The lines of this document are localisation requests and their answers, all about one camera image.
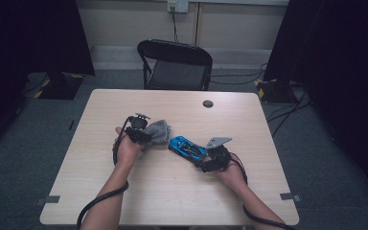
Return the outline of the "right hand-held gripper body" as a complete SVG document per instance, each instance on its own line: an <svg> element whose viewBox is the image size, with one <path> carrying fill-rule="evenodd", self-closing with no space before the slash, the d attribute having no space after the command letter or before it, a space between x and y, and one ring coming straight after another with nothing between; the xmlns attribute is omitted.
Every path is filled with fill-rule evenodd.
<svg viewBox="0 0 368 230"><path fill-rule="evenodd" d="M206 150L210 159L203 163L209 162L211 164L211 172L227 169L231 155L224 144L230 141L230 137L212 137L207 143Z"/></svg>

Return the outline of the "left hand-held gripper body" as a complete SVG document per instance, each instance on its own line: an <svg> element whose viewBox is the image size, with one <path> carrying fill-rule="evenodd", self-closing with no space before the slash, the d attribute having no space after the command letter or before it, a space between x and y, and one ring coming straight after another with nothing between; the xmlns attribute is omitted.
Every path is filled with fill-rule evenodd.
<svg viewBox="0 0 368 230"><path fill-rule="evenodd" d="M145 114L137 113L135 116L129 116L126 119L130 122L130 126L126 129L126 134L131 141L136 141L136 132L138 130L145 132L145 128L148 125L148 118Z"/></svg>

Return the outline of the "grey knitted cloth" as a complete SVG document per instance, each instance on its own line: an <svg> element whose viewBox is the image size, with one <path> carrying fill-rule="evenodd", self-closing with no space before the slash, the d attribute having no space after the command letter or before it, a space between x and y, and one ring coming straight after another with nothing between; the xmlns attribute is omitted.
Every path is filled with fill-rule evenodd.
<svg viewBox="0 0 368 230"><path fill-rule="evenodd" d="M171 127L165 120L150 124L144 132L151 136L150 140L144 145L145 150L153 146L166 145L170 142Z"/></svg>

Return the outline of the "blue toy car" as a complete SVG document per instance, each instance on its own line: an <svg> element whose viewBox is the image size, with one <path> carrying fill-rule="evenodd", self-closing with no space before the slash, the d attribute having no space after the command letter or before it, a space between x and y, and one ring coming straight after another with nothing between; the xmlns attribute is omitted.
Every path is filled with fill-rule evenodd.
<svg viewBox="0 0 368 230"><path fill-rule="evenodd" d="M207 156L207 151L184 136L173 137L169 142L169 150L198 166Z"/></svg>

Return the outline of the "person's left hand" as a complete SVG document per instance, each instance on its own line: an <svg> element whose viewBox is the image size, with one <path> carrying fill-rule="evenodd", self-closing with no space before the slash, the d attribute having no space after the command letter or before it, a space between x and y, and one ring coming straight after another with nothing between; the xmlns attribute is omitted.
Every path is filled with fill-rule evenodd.
<svg viewBox="0 0 368 230"><path fill-rule="evenodd" d="M116 133L121 137L121 142L119 147L117 148L116 154L116 166L121 167L130 167L132 168L136 158L141 152L143 146L134 143L127 134L122 130L120 126L115 128Z"/></svg>

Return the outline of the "person's right hand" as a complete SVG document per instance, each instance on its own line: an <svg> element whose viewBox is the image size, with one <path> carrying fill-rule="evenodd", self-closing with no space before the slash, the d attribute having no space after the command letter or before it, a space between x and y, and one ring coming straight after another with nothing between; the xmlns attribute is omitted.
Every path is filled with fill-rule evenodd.
<svg viewBox="0 0 368 230"><path fill-rule="evenodd" d="M243 178L242 168L240 164L232 160L225 171L216 171L215 175L233 192L238 194L245 187L246 183Z"/></svg>

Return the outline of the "black folding chair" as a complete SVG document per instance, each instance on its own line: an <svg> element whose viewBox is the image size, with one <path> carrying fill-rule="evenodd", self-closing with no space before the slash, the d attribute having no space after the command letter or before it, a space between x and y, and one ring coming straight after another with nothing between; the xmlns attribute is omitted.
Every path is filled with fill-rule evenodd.
<svg viewBox="0 0 368 230"><path fill-rule="evenodd" d="M137 45L143 61L144 88L157 90L206 91L213 59L194 45L147 39Z"/></svg>

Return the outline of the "grey tape strip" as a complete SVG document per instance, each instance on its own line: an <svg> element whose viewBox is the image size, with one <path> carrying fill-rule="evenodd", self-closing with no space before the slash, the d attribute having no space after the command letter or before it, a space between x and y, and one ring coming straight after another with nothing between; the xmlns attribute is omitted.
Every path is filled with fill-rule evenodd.
<svg viewBox="0 0 368 230"><path fill-rule="evenodd" d="M293 193L282 193L280 194L281 200L289 200L292 199L295 202L301 201L301 197L299 195L294 195Z"/></svg>
<svg viewBox="0 0 368 230"><path fill-rule="evenodd" d="M58 203L60 199L59 195L47 195L45 197L38 198L35 201L35 205L44 206L47 203Z"/></svg>

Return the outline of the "black stand base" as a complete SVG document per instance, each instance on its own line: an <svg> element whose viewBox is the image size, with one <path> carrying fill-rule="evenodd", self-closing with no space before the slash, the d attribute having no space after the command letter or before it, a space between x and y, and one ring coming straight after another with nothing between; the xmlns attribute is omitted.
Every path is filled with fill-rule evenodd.
<svg viewBox="0 0 368 230"><path fill-rule="evenodd" d="M257 94L266 104L296 104L297 99L290 85L278 80L255 80Z"/></svg>
<svg viewBox="0 0 368 230"><path fill-rule="evenodd" d="M81 75L48 72L48 79L35 93L40 100L73 100L84 80Z"/></svg>

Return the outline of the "black curtain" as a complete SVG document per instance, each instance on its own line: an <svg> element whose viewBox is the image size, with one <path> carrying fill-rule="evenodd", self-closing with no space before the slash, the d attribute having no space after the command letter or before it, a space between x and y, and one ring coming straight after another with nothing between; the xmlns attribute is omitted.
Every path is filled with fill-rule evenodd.
<svg viewBox="0 0 368 230"><path fill-rule="evenodd" d="M0 0L0 134L48 72L95 74L77 0Z"/></svg>
<svg viewBox="0 0 368 230"><path fill-rule="evenodd" d="M264 77L305 84L368 178L368 0L288 0Z"/></svg>

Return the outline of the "beige wall conduit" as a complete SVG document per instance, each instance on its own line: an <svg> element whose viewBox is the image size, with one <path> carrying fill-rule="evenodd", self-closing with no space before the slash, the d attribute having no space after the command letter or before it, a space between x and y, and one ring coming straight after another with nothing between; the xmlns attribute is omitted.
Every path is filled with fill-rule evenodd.
<svg viewBox="0 0 368 230"><path fill-rule="evenodd" d="M195 24L194 24L194 37L193 37L193 44L195 46L198 45L198 41L199 41L199 28L200 28L201 17L202 17L201 3L195 3Z"/></svg>

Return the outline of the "white wall socket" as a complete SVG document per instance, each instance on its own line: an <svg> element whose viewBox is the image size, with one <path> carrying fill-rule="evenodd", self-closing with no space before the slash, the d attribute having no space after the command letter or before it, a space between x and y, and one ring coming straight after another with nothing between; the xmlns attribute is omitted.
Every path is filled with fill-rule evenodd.
<svg viewBox="0 0 368 230"><path fill-rule="evenodd" d="M177 13L187 13L189 10L189 2L185 0L168 0L167 11Z"/></svg>

